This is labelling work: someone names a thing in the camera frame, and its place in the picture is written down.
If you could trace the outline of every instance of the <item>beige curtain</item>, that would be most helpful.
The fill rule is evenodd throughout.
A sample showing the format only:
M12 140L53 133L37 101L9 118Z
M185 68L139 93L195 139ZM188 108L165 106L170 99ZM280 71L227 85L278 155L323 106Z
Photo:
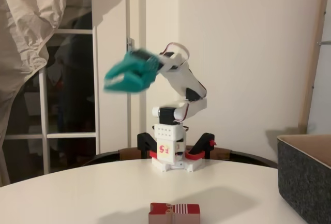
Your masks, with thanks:
M58 28L66 0L0 0L0 186L9 184L2 145L12 102L47 63L45 43Z

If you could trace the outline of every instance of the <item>cable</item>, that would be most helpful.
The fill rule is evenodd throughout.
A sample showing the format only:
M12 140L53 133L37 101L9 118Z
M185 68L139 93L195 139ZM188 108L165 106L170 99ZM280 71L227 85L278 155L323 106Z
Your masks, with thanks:
M187 112L188 112L188 107L189 107L189 106L190 106L190 104L187 103L184 118L183 118L182 120L176 120L176 119L175 119L176 122L183 122L183 121L186 119Z

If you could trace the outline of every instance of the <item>white table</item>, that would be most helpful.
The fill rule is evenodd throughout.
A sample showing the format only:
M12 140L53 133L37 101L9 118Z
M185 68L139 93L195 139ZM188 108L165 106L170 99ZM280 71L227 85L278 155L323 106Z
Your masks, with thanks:
M104 163L5 186L0 223L148 224L151 202L197 203L201 224L305 223L279 195L276 169L215 160L191 173Z

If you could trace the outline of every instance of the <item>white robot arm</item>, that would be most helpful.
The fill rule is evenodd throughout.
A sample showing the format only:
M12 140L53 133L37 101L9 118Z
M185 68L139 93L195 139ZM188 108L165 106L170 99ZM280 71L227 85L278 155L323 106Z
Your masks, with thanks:
M171 45L180 47L186 56L180 52L168 52ZM152 163L162 171L193 171L200 166L203 157L209 158L215 145L214 135L205 133L190 151L186 150L188 128L183 126L183 121L207 107L207 90L189 69L188 58L188 50L178 43L170 43L159 55L144 50L131 51L105 76L105 89L139 92L148 88L160 73L182 97L176 102L153 108L153 116L159 118L159 123L154 125L156 140L147 133L138 135L138 149L145 157L149 151Z
M186 151L186 131L183 121L207 107L207 90L195 78L181 53L165 52L158 56L161 73L182 99L165 106L154 107L153 116L159 118L154 125L156 147L151 149L152 163L161 171L186 169L193 171L202 163L203 149L214 149L214 135L205 133L191 151Z

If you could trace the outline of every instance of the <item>small box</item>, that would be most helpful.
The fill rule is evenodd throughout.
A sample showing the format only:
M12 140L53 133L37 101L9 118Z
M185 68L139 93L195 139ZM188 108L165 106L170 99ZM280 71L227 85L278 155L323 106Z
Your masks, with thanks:
M331 135L278 137L278 188L309 224L331 223Z

